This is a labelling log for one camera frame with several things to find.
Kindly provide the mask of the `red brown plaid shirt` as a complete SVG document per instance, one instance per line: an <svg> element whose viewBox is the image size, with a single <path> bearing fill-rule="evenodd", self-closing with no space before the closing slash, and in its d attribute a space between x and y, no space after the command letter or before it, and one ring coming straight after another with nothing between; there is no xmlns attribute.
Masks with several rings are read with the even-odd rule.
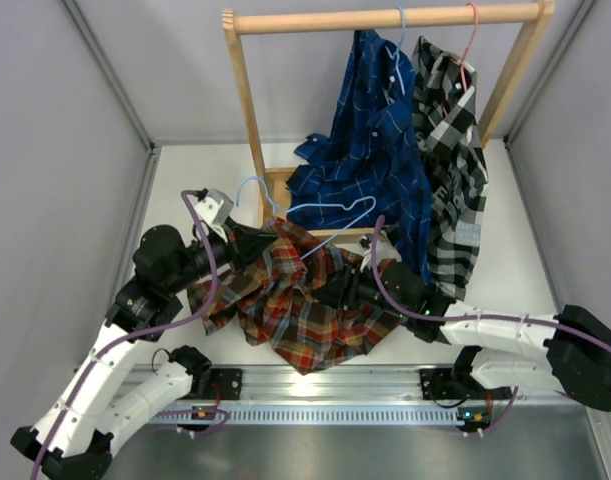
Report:
<svg viewBox="0 0 611 480"><path fill-rule="evenodd" d="M368 305L337 311L314 298L344 266L359 266L359 254L325 245L283 219L262 229L276 240L244 271L220 280L202 317L206 334L238 320L250 345L269 344L307 375L369 354L402 324L399 315Z"/></svg>

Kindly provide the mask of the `light blue hanger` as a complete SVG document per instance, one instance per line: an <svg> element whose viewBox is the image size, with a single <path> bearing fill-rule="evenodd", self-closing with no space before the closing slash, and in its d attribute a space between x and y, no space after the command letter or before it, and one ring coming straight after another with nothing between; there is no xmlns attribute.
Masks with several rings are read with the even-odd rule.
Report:
<svg viewBox="0 0 611 480"><path fill-rule="evenodd" d="M239 184L235 200L236 206L240 204L244 185L251 181L257 181L261 185L265 192L265 199L271 206L273 216L282 212L289 220L304 220L304 227L313 227L314 221L319 220L322 229L330 229L332 226L339 226L341 223L344 223L328 239L323 240L320 245L305 253L302 259L313 255L344 231L354 227L361 220L366 219L377 206L377 199L374 196L364 196L354 200L350 205L337 203L297 203L289 209L283 208L272 198L267 182L259 176L247 177Z"/></svg>

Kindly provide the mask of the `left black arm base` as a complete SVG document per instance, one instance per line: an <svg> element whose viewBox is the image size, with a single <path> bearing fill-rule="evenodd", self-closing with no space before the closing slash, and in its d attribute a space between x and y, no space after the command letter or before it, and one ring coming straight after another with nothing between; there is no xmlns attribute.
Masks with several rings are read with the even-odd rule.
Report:
<svg viewBox="0 0 611 480"><path fill-rule="evenodd" d="M185 400L212 401L212 407L190 408L188 414L191 420L201 421L201 424L177 424L183 433L189 435L207 433L215 429L220 421L217 409L223 400L237 401L240 399L243 385L243 370L231 367L214 367L212 362L194 347L183 346L172 351L164 349L169 360L180 360L181 365L188 367L189 373L197 373L198 378L192 381Z"/></svg>

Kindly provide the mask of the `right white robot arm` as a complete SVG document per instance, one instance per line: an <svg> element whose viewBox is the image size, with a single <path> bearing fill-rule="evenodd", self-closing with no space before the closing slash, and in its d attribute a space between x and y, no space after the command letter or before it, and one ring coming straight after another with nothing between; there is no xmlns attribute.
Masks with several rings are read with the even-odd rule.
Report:
<svg viewBox="0 0 611 480"><path fill-rule="evenodd" d="M381 274L346 266L313 295L337 310L370 306L398 316L426 343L460 347L450 384L463 397L519 387L611 412L611 329L581 306L535 317L482 310L425 285L399 262Z"/></svg>

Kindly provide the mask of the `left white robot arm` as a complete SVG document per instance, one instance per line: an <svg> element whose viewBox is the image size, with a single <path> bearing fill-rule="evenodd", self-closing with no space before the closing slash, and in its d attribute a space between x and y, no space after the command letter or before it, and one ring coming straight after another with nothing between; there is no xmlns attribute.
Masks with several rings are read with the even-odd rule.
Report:
<svg viewBox="0 0 611 480"><path fill-rule="evenodd" d="M170 225L150 228L133 255L134 276L116 294L98 336L70 384L12 446L33 463L30 476L99 479L122 446L177 399L198 399L211 386L211 361L188 345L121 399L115 397L139 357L162 334L181 326L181 291L229 265L241 271L276 235L227 219L224 233L197 232L185 244Z"/></svg>

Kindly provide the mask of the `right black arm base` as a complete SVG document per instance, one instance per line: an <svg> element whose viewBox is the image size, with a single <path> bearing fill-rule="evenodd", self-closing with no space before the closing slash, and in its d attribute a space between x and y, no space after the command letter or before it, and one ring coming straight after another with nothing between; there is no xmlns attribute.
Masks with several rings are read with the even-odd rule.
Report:
<svg viewBox="0 0 611 480"><path fill-rule="evenodd" d="M457 429L462 437L482 438L503 419L514 405L518 390L509 387L484 387L473 377L473 363L483 353L481 347L464 347L451 367L420 370L422 398L439 408L455 410L463 422Z"/></svg>

